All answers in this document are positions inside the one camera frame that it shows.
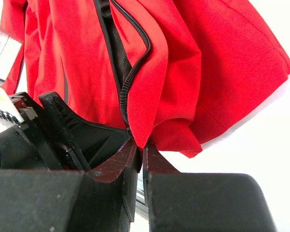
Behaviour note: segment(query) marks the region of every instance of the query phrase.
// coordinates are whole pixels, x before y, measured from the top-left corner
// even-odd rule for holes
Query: red fabric
[[[128,96],[139,147],[152,135],[159,150],[188,157],[246,116],[290,74],[290,59],[247,0],[117,0],[152,42]],[[24,39],[28,92],[64,95],[83,118],[124,128],[116,85],[93,0],[4,0],[1,27]],[[133,65],[146,47],[111,4]],[[5,90],[15,91],[22,53]]]

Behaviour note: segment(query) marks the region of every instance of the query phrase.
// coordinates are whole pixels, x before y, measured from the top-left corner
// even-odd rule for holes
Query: jacket sleeve
[[[18,79],[20,77],[23,55],[24,55],[24,34],[25,34],[25,10],[26,0],[3,0],[3,9],[0,27],[9,33],[13,38],[22,43],[22,47],[15,60],[15,63],[3,84],[7,94],[14,94]]]

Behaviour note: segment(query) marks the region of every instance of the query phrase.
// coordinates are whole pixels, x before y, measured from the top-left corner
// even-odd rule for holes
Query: zipper teeth
[[[119,4],[118,2],[116,2],[115,0],[111,0],[112,3],[114,4],[114,6],[121,11],[122,14],[125,14],[137,27],[138,29],[142,32],[142,34],[144,35],[144,37],[147,40],[147,50],[145,51],[145,53],[136,61],[135,65],[132,67],[132,69],[130,70],[128,76],[126,77],[123,85],[122,85],[122,89],[120,92],[120,111],[122,114],[122,117],[124,119],[124,121],[126,122],[127,125],[129,125],[128,122],[128,112],[127,112],[127,106],[128,106],[128,93],[129,90],[131,89],[131,85],[132,82],[134,80],[134,77],[137,73],[137,71],[139,70],[141,63],[143,63],[145,61],[145,59],[147,58],[147,56],[149,55],[149,52],[151,50],[151,41],[149,39],[149,36],[147,35],[147,33],[145,32],[145,30],[141,27],[141,25],[130,15],[126,12],[126,10],[124,10]]]
[[[103,33],[107,33],[107,36],[104,37],[105,38],[105,42],[107,43],[107,47],[110,48],[111,47],[111,41],[110,41],[110,37],[109,37],[108,31],[107,31],[105,22],[101,19],[103,16],[102,16],[102,11],[101,11],[101,9],[99,7],[98,0],[94,0],[94,3],[95,3],[95,6],[96,6],[96,10],[98,11],[98,14],[99,14],[99,21],[100,21],[100,24],[102,26],[102,31],[103,31]],[[118,75],[117,75],[116,68],[115,68],[115,63],[114,63],[114,57],[113,57],[112,49],[108,49],[108,53],[109,53],[109,56],[110,56],[111,65],[112,65],[112,69],[113,69],[113,73],[114,73],[114,77],[115,77],[118,98],[120,99],[120,93],[121,93],[120,89],[121,89],[121,87],[120,87],[120,82],[119,82]]]

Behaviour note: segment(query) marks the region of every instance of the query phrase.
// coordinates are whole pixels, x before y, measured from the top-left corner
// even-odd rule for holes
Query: white background
[[[250,0],[290,56],[290,0]],[[19,90],[26,90],[22,75]],[[225,134],[203,145],[188,159],[179,153],[163,155],[182,172],[246,173],[266,197],[279,232],[290,232],[290,76],[271,97]],[[141,217],[132,232],[148,231]]]

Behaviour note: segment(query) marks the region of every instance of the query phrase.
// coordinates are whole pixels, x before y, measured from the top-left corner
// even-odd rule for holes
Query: red garment
[[[290,74],[290,59],[247,0],[117,0],[148,34],[152,49],[128,97],[140,147],[193,157],[246,116]],[[125,128],[106,43],[93,0],[4,0],[1,27],[24,41],[4,88],[13,94],[24,55],[28,93],[64,97],[81,117]],[[111,3],[133,66],[146,46]]]

